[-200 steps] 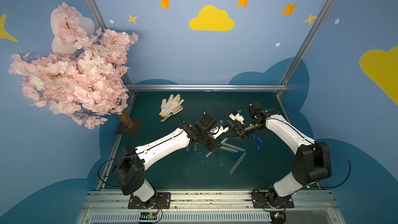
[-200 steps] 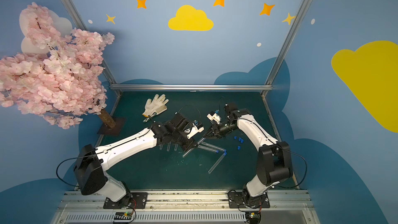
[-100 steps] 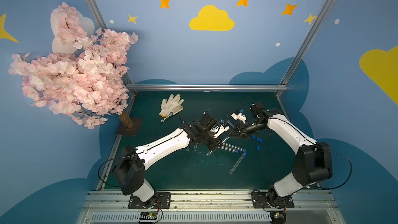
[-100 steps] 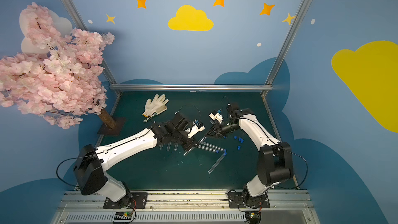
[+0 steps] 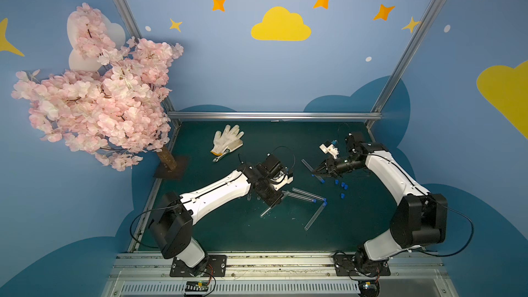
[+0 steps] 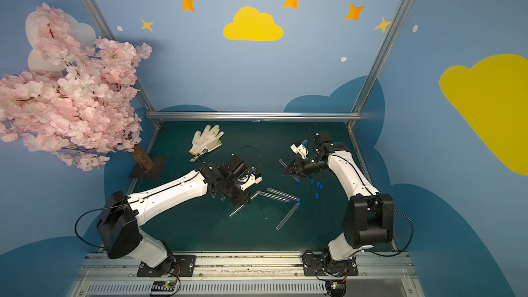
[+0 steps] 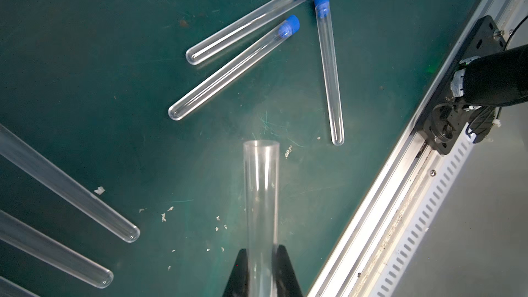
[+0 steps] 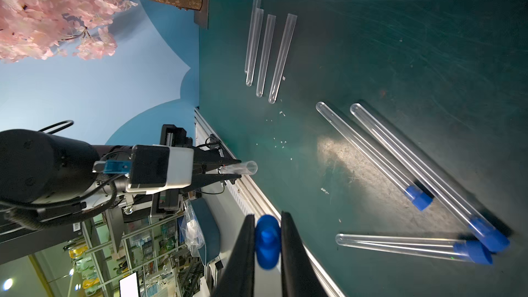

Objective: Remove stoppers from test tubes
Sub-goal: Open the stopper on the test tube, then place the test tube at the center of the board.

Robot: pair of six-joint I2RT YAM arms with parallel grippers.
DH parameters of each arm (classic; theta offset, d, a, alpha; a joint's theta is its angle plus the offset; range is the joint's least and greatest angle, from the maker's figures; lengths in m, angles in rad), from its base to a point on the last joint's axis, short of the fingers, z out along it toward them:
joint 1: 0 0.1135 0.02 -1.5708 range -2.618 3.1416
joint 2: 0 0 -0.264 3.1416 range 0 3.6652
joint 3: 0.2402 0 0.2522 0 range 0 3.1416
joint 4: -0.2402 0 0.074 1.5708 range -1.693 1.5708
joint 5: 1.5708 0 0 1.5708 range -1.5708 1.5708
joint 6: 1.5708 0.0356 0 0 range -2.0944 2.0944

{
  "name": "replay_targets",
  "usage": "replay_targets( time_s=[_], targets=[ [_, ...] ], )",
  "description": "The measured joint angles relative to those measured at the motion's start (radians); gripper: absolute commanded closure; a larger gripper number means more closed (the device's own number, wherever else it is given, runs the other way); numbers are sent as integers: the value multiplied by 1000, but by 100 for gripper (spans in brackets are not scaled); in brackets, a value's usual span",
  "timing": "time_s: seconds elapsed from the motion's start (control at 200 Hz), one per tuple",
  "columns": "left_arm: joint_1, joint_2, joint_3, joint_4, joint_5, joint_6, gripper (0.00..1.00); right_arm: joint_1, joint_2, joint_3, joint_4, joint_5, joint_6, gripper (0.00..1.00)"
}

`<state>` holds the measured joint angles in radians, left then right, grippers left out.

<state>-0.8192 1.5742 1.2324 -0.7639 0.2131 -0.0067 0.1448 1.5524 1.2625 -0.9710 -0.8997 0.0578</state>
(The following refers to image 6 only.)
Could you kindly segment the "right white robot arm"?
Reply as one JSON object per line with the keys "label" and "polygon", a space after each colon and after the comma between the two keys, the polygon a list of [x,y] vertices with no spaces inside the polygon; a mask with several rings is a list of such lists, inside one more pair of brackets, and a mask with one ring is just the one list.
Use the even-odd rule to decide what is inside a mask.
{"label": "right white robot arm", "polygon": [[342,233],[322,252],[326,264],[351,260],[357,253],[393,240],[394,201],[382,194],[361,172],[347,145],[334,142],[328,133],[317,133],[311,153],[306,144],[296,141],[290,149],[296,155],[283,173],[298,179],[330,170],[348,199]]}

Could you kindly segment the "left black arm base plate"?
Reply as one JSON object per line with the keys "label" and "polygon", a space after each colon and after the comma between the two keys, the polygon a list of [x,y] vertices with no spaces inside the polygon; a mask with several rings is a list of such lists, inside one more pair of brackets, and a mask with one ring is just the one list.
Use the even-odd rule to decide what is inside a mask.
{"label": "left black arm base plate", "polygon": [[169,254],[168,258],[156,267],[149,267],[145,262],[141,262],[137,277],[191,277],[196,260],[197,256],[194,254]]}

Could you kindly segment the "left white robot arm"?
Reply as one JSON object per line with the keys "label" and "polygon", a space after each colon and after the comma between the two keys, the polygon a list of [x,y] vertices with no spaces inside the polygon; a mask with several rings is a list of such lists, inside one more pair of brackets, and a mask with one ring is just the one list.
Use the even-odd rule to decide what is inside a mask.
{"label": "left white robot arm", "polygon": [[152,218],[190,199],[221,193],[236,207],[251,202],[248,189],[262,175],[233,154],[218,166],[205,163],[176,180],[148,191],[112,194],[101,210],[97,229],[110,259],[131,257],[145,268],[174,274],[176,259],[166,243],[152,238],[141,227]]}

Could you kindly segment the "test tube horizontal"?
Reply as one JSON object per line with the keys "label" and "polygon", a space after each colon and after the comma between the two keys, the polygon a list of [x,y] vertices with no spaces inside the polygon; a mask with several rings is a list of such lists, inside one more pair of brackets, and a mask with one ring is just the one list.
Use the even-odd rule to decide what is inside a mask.
{"label": "test tube horizontal", "polygon": [[261,191],[255,192],[253,195],[250,196],[250,198],[242,203],[242,205],[238,206],[230,215],[229,218],[234,217],[237,213],[239,213],[243,208],[245,208],[247,205],[249,205],[255,198],[257,198],[261,194]]}

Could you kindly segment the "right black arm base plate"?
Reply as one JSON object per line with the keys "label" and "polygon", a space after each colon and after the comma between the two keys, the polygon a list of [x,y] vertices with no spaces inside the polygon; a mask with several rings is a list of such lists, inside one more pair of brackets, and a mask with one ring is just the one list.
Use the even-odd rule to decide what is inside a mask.
{"label": "right black arm base plate", "polygon": [[306,251],[301,254],[301,262],[305,276],[332,276],[340,278],[358,275],[355,256],[342,261],[335,261],[328,253],[315,254]]}

